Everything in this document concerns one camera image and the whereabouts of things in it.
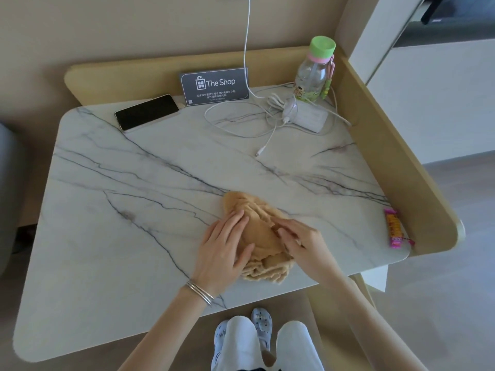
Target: crocs shoe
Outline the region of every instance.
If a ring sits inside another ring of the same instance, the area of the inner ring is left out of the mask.
[[[217,329],[215,330],[215,338],[213,339],[213,343],[215,345],[215,355],[211,360],[211,369],[213,370],[218,363],[218,358],[220,357],[220,353],[222,352],[223,340],[225,338],[225,333],[227,332],[227,323],[228,320],[224,320],[221,322]]]
[[[251,321],[258,332],[259,343],[261,346],[270,351],[270,338],[272,337],[272,317],[265,309],[255,308],[251,312]]]

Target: white marble tabletop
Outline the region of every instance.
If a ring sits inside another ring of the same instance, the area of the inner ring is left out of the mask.
[[[407,245],[388,246],[387,199],[333,117],[325,136],[278,130],[255,158],[268,136],[228,135],[205,121],[206,105],[122,134],[114,112],[136,103],[79,107],[60,122],[14,334],[24,360],[148,331],[192,272],[199,240],[230,190],[321,230],[346,274],[409,254]],[[246,115],[220,122],[256,134],[269,127],[259,112],[226,103],[209,118]],[[238,280],[204,314],[313,284],[297,266],[280,285]]]

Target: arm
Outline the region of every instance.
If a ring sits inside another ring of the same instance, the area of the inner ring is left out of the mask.
[[[280,237],[297,264],[309,277],[331,291],[376,370],[426,370],[356,284],[343,274],[318,230],[297,220],[272,220],[281,225],[278,230]]]
[[[239,277],[254,244],[237,257],[237,245],[249,221],[244,211],[214,222],[204,234],[192,280],[216,297]],[[205,301],[189,287],[182,287],[145,338],[131,353],[120,371],[155,371],[170,368],[184,339],[204,308]]]

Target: forearm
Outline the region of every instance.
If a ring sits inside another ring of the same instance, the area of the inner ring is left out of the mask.
[[[357,341],[376,370],[426,370],[417,356],[339,269],[322,283],[335,298]]]
[[[167,370],[206,303],[188,287],[182,287],[167,310],[134,349],[120,371]]]

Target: person's left hand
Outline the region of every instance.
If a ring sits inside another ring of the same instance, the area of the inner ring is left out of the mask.
[[[237,245],[249,221],[244,210],[232,212],[209,226],[197,254],[192,280],[213,297],[223,293],[240,276],[254,243],[237,256]]]

